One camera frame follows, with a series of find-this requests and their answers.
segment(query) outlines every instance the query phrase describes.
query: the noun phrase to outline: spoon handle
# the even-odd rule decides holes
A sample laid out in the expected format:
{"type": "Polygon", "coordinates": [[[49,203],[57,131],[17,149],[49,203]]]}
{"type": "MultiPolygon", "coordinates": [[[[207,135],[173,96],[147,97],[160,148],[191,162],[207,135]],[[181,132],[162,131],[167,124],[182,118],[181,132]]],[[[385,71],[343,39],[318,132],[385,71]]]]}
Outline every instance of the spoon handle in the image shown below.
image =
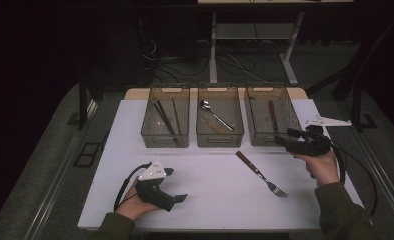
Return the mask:
{"type": "Polygon", "coordinates": [[[216,115],[214,112],[210,111],[213,116],[219,120],[219,122],[221,122],[223,125],[225,125],[225,127],[227,127],[229,130],[234,131],[234,128],[231,127],[228,123],[226,123],[224,120],[222,120],[220,117],[218,117],[218,115],[216,115]]]}

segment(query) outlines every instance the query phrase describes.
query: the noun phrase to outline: sleeve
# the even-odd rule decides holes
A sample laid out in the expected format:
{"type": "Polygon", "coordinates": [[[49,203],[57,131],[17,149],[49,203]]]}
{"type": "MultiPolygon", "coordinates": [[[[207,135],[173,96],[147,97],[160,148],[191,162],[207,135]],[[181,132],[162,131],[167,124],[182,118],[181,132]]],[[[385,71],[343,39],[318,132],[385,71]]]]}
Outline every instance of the sleeve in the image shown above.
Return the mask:
{"type": "Polygon", "coordinates": [[[321,209],[320,227],[324,239],[381,239],[371,224],[371,216],[354,204],[342,183],[331,183],[315,190],[321,209]]]}
{"type": "Polygon", "coordinates": [[[128,240],[135,222],[117,213],[107,213],[100,228],[87,240],[128,240]]]}

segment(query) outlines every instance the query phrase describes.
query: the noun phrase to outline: metal fork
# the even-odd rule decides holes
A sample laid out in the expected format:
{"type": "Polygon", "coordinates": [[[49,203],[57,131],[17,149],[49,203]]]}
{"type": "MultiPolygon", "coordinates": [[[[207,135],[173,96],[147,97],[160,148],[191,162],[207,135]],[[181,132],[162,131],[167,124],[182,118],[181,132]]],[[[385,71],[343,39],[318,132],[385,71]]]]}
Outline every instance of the metal fork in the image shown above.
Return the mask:
{"type": "Polygon", "coordinates": [[[269,189],[278,197],[283,197],[286,198],[288,197],[288,194],[285,193],[284,191],[282,191],[281,189],[279,189],[275,184],[269,182],[269,180],[263,176],[263,174],[259,171],[259,169],[257,169],[256,166],[253,165],[253,163],[250,162],[250,160],[248,160],[246,158],[246,156],[244,156],[244,154],[242,154],[240,151],[235,153],[254,173],[256,173],[257,176],[259,176],[261,179],[263,179],[263,181],[265,181],[268,184],[269,189]]]}

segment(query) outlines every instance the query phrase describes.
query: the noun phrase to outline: hand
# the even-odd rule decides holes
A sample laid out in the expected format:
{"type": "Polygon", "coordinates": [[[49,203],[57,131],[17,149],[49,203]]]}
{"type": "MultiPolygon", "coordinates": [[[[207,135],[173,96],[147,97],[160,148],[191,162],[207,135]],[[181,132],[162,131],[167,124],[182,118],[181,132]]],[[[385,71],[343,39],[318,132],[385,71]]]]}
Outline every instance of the hand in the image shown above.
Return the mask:
{"type": "Polygon", "coordinates": [[[159,207],[154,206],[151,203],[143,202],[137,195],[137,190],[135,189],[135,185],[137,184],[138,178],[135,178],[134,183],[132,184],[131,188],[125,194],[123,202],[117,209],[116,213],[123,215],[133,221],[138,220],[144,214],[159,210],[159,207]]]}
{"type": "Polygon", "coordinates": [[[337,158],[333,151],[316,157],[295,153],[291,153],[291,155],[306,162],[306,169],[316,178],[318,187],[340,181],[337,172],[337,158]]]}

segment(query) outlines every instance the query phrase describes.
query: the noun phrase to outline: spoon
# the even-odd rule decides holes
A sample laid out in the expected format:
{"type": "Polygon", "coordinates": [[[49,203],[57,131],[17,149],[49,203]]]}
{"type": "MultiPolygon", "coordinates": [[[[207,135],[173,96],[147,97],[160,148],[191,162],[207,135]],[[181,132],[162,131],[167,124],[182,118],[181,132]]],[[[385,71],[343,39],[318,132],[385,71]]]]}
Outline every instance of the spoon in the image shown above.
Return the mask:
{"type": "Polygon", "coordinates": [[[212,112],[212,110],[210,110],[210,104],[208,101],[206,100],[201,100],[200,101],[200,106],[203,110],[210,112],[211,114],[213,114],[213,116],[219,120],[219,122],[221,122],[223,125],[225,125],[225,127],[227,127],[229,130],[234,131],[234,128],[231,127],[228,123],[226,123],[224,120],[220,119],[220,117],[218,117],[218,115],[216,115],[214,112],[212,112]]]}

